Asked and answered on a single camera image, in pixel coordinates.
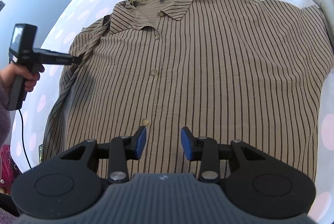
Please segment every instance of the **brown shirt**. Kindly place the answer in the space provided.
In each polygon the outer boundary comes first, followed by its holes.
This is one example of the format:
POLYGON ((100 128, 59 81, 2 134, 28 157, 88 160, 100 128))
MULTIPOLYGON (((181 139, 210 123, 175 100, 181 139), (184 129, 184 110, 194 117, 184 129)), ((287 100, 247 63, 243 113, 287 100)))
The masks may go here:
MULTIPOLYGON (((314 179, 318 110, 333 53, 321 12, 275 0, 129 0, 83 29, 64 68, 44 159, 147 127, 133 172, 197 172, 180 129, 238 138, 314 179)), ((222 174, 226 175, 222 161, 222 174)), ((106 161, 100 176, 106 176, 106 161)))

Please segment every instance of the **shirt collar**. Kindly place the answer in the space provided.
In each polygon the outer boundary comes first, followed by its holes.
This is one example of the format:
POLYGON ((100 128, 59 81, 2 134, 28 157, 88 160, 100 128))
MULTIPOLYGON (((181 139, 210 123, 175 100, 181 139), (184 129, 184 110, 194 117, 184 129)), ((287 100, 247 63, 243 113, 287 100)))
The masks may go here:
MULTIPOLYGON (((130 28, 140 30, 145 26, 151 26, 135 7, 136 2, 149 0, 127 0, 117 3, 111 15, 110 32, 118 33, 130 28)), ((161 11, 170 18, 180 21, 188 11, 193 0, 172 0, 161 11)))

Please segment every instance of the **device screen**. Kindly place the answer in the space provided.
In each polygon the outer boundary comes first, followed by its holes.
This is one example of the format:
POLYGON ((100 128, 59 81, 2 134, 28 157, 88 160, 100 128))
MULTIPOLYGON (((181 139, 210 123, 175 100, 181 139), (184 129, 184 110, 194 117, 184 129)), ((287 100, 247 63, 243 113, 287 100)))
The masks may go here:
POLYGON ((13 39, 12 43, 10 44, 10 48, 17 53, 19 52, 20 48, 22 32, 23 32, 23 27, 14 28, 13 39))

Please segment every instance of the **person's finger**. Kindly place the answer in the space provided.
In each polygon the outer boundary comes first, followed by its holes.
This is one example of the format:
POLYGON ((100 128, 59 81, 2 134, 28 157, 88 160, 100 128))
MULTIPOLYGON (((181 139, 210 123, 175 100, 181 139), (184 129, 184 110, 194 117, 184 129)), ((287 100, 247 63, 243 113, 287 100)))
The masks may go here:
POLYGON ((36 85, 37 81, 26 81, 24 83, 24 86, 27 87, 27 88, 31 88, 31 87, 34 87, 36 85))
POLYGON ((27 79, 27 80, 32 80, 33 79, 33 75, 31 74, 31 72, 22 65, 16 64, 15 67, 13 67, 14 69, 14 74, 15 75, 21 75, 23 78, 27 79))
POLYGON ((40 74, 39 73, 36 73, 36 74, 34 74, 33 76, 32 76, 32 80, 33 81, 38 81, 39 79, 40 79, 40 74))
POLYGON ((41 65, 41 68, 39 69, 39 72, 44 72, 45 71, 45 68, 43 65, 41 65))
POLYGON ((27 92, 32 92, 34 90, 34 88, 33 87, 25 87, 24 90, 27 91, 27 92))

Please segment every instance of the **metal screw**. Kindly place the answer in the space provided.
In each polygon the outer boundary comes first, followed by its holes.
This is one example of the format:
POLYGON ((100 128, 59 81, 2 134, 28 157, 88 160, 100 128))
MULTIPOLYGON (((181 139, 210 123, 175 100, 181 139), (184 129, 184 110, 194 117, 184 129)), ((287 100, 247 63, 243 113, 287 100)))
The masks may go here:
POLYGON ((214 171, 204 171, 202 173, 202 178, 206 180, 214 180, 218 177, 218 173, 214 171))
POLYGON ((110 179, 112 179, 113 181, 121 181, 123 179, 125 179, 126 175, 124 172, 122 171, 115 171, 115 172, 112 172, 110 175, 109 175, 110 179))

